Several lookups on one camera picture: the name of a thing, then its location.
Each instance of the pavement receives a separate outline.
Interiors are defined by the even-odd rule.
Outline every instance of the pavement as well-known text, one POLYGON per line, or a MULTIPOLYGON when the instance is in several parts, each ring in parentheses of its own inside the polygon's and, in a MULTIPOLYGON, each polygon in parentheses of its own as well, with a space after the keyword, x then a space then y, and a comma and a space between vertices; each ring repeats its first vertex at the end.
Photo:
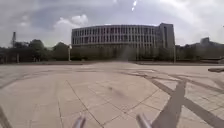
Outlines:
POLYGON ((144 113, 153 128, 223 128, 224 74, 209 68, 217 67, 0 66, 0 123, 72 128, 83 115, 85 128, 139 128, 144 113))

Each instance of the building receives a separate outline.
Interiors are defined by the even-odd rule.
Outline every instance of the building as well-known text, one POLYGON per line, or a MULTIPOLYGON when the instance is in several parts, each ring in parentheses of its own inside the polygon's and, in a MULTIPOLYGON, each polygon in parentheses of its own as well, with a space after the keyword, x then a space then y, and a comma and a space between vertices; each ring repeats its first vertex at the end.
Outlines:
POLYGON ((155 56, 159 48, 170 51, 175 46, 172 24, 104 25, 72 30, 72 48, 86 58, 118 58, 125 60, 155 56))

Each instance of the cloud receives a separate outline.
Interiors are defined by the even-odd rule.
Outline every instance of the cloud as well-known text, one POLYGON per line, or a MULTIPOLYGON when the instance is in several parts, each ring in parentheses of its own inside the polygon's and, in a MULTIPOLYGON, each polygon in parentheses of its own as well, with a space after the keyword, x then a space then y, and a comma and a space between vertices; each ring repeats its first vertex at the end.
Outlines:
POLYGON ((88 23, 88 18, 85 14, 83 14, 81 16, 73 16, 72 22, 75 24, 84 25, 84 24, 88 23))
POLYGON ((223 7, 223 0, 0 0, 0 46, 9 45, 13 31, 18 40, 37 38, 52 46, 70 43, 76 27, 161 22, 174 24, 177 44, 205 36, 222 43, 223 7))
POLYGON ((57 42, 64 42, 66 44, 71 43, 71 31, 74 28, 80 28, 86 26, 88 23, 88 17, 83 15, 72 16, 72 18, 61 17, 53 27, 53 30, 47 34, 45 40, 51 44, 57 42))

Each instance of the building facade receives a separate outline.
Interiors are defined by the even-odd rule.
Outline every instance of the building facade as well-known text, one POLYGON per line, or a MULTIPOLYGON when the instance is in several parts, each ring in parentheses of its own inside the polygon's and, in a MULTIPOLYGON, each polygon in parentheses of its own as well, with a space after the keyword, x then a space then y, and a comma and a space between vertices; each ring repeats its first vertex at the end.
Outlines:
POLYGON ((173 52, 175 46, 172 24, 104 25, 72 30, 72 48, 86 58, 117 58, 134 60, 156 56, 159 48, 173 52))

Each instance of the tree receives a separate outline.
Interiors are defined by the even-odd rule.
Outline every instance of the tree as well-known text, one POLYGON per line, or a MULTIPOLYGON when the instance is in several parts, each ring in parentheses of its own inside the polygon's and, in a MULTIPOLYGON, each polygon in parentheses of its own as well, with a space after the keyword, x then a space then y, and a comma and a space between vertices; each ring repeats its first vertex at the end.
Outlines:
POLYGON ((32 51, 32 55, 35 61, 44 60, 45 57, 45 47, 41 40, 34 39, 30 42, 29 48, 32 51))
POLYGON ((53 47, 53 58, 56 60, 68 60, 68 45, 59 42, 53 47))
POLYGON ((159 47, 159 53, 158 56, 156 57, 157 60, 170 60, 170 53, 168 49, 159 47))

